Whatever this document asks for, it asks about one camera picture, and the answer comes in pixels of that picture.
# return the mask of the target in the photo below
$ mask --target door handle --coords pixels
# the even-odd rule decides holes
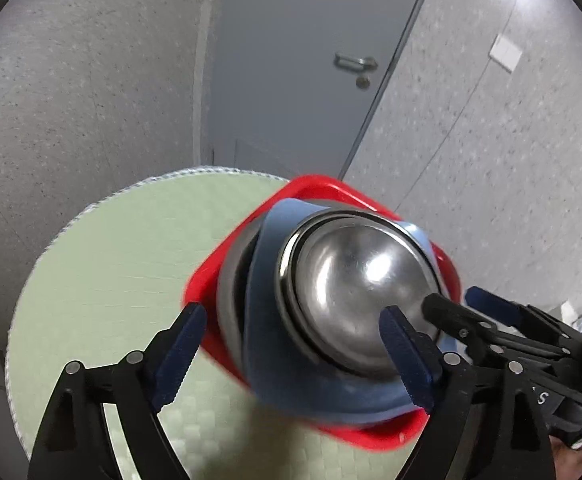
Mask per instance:
[[[335,65],[351,72],[373,72],[377,69],[377,61],[372,56],[354,57],[335,53]]]

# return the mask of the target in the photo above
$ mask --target door frame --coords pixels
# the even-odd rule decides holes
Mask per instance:
[[[364,118],[362,127],[360,127],[360,131],[357,134],[356,140],[354,141],[353,146],[351,147],[351,151],[348,153],[348,156],[344,161],[344,165],[342,166],[342,169],[338,174],[339,180],[344,180],[344,176],[346,175],[346,172],[348,171],[348,168],[351,165],[354,156],[356,156],[357,149],[360,147],[360,144],[362,143],[364,134],[366,133],[369,124],[371,123],[371,119],[373,119],[373,115],[375,114],[375,111],[377,110],[377,107],[380,104],[380,100],[384,95],[386,87],[389,85],[389,81],[391,79],[391,76],[393,75],[393,72],[395,71],[395,67],[397,67],[398,65],[398,61],[400,59],[400,56],[402,55],[402,51],[404,50],[404,47],[408,41],[408,37],[410,36],[411,31],[413,30],[415,20],[418,18],[418,14],[420,13],[420,9],[422,8],[423,3],[424,0],[416,0],[413,9],[411,9],[411,13],[408,16],[407,23],[404,27],[404,30],[402,31],[402,35],[400,36],[400,41],[398,45],[395,47],[395,51],[393,53],[393,56],[391,57],[391,62],[389,63],[389,66],[387,67],[384,76],[382,77],[382,81],[380,82],[380,86],[378,87],[375,96],[373,97],[371,107],[366,113],[366,117]]]

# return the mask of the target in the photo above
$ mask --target keyhole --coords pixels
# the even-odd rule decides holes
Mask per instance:
[[[356,85],[361,90],[366,90],[371,86],[371,80],[365,75],[360,75],[356,79]]]

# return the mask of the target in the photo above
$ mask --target light switch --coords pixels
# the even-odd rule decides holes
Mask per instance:
[[[522,49],[506,36],[498,34],[488,55],[506,70],[513,72],[513,70],[516,69],[517,62],[520,61],[520,57],[522,56]]]

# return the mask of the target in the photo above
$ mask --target stacked bowls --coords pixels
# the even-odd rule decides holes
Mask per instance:
[[[415,407],[380,339],[396,304],[443,351],[421,302],[447,295],[426,235],[339,203],[285,199],[248,224],[218,279],[234,363],[265,403],[321,424],[364,426]]]

